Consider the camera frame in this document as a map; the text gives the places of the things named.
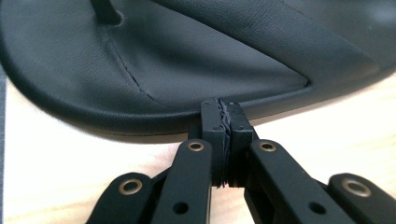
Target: screw hole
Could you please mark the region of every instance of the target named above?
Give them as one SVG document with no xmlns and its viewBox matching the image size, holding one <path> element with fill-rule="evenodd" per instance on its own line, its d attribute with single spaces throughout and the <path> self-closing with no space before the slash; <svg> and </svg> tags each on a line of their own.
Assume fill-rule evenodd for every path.
<svg viewBox="0 0 396 224">
<path fill-rule="evenodd" d="M 174 212 L 178 215 L 183 215 L 189 211 L 189 206 L 186 203 L 177 203 L 174 205 Z"/>
<path fill-rule="evenodd" d="M 353 179 L 344 179 L 341 184 L 344 187 L 344 189 L 346 189 L 352 194 L 355 194 L 356 196 L 366 198 L 366 197 L 370 197 L 370 195 L 372 194 L 372 192 L 367 186 Z"/>
<path fill-rule="evenodd" d="M 122 182 L 119 191 L 123 195 L 131 195 L 139 192 L 143 187 L 143 183 L 138 179 L 130 179 Z"/>
<path fill-rule="evenodd" d="M 323 205 L 321 205 L 320 203 L 310 203 L 309 209 L 319 215 L 326 214 L 326 208 L 324 208 Z"/>
<path fill-rule="evenodd" d="M 271 144 L 271 143 L 267 143 L 267 142 L 260 143 L 260 148 L 261 148 L 262 150 L 268 151 L 268 152 L 272 152 L 272 151 L 275 151 L 275 150 L 276 150 L 276 146 L 274 146 L 274 145 Z"/>
<path fill-rule="evenodd" d="M 189 143 L 187 145 L 187 148 L 191 151 L 201 151 L 202 149 L 204 149 L 204 144 L 199 142 L 193 142 L 193 143 Z"/>
</svg>

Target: stitching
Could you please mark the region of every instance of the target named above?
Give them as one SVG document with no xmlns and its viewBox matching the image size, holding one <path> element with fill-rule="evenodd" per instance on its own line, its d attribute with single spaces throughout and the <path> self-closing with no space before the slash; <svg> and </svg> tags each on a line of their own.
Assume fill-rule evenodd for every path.
<svg viewBox="0 0 396 224">
<path fill-rule="evenodd" d="M 114 45 L 114 41 L 113 41 L 113 39 L 112 39 L 112 37 L 111 37 L 111 34 L 110 34 L 109 30 L 108 30 L 108 27 L 106 27 L 106 34 L 107 34 L 107 36 L 108 36 L 108 39 L 109 39 L 109 43 L 110 43 L 111 48 L 114 50 L 114 52 L 115 52 L 117 58 L 119 59 L 119 61 L 120 61 L 121 65 L 122 65 L 122 67 L 125 68 L 125 72 L 131 77 L 132 81 L 134 82 L 134 84 L 136 84 L 137 88 L 138 88 L 141 92 L 143 92 L 143 93 L 144 93 L 150 100 L 152 100 L 153 102 L 155 102 L 155 103 L 157 103 L 157 104 L 159 104 L 159 105 L 163 105 L 163 106 L 165 106 L 165 107 L 170 108 L 171 106 L 165 105 L 165 104 L 163 104 L 163 103 L 160 103 L 159 101 L 157 101 L 156 99 L 154 99 L 151 95 L 149 95 L 148 93 L 146 93 L 146 92 L 140 87 L 140 85 L 139 85 L 139 83 L 137 82 L 136 78 L 135 78 L 135 77 L 132 75 L 132 73 L 128 70 L 128 66 L 125 64 L 125 62 L 124 62 L 123 59 L 121 58 L 119 52 L 117 51 L 116 46 Z"/>
</svg>

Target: black plastic bracket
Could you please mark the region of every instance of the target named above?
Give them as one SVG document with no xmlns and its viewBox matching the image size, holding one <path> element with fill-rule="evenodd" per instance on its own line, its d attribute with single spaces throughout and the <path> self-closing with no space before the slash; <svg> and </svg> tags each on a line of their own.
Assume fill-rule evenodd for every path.
<svg viewBox="0 0 396 224">
<path fill-rule="evenodd" d="M 87 223 L 208 223 L 211 187 L 245 188 L 255 223 L 394 223 L 396 201 L 351 174 L 319 183 L 279 143 L 260 140 L 239 104 L 202 103 L 172 166 L 130 173 L 105 190 Z"/>
</svg>

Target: table surface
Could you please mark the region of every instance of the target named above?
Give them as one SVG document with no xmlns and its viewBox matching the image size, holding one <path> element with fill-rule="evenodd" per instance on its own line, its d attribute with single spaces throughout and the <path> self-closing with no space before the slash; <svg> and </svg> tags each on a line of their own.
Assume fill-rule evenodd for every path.
<svg viewBox="0 0 396 224">
<path fill-rule="evenodd" d="M 251 121 L 315 179 L 361 175 L 396 197 L 396 73 L 364 90 Z M 186 134 L 90 133 L 30 103 L 7 82 L 4 221 L 85 223 L 117 176 L 155 176 Z M 212 189 L 211 223 L 253 223 L 243 189 Z"/>
</svg>

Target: metal rivet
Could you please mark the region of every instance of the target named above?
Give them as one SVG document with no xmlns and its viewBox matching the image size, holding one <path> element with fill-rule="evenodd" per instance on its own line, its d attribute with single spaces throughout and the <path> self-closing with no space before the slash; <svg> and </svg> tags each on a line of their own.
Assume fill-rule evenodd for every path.
<svg viewBox="0 0 396 224">
<path fill-rule="evenodd" d="M 204 144 L 199 142 L 192 142 L 187 145 L 187 148 L 191 151 L 201 151 L 204 149 Z"/>
<path fill-rule="evenodd" d="M 271 144 L 269 142 L 260 142 L 259 144 L 260 149 L 267 151 L 267 152 L 273 152 L 276 150 L 276 146 L 274 146 L 274 144 Z"/>
<path fill-rule="evenodd" d="M 360 197 L 367 198 L 370 197 L 370 195 L 372 194 L 372 192 L 367 186 L 354 179 L 349 179 L 349 178 L 344 179 L 341 182 L 341 185 L 344 187 L 344 189 L 346 189 L 350 193 L 353 193 Z"/>
<path fill-rule="evenodd" d="M 143 183 L 139 179 L 129 179 L 120 184 L 119 191 L 123 195 L 131 195 L 139 192 L 143 187 Z"/>
</svg>

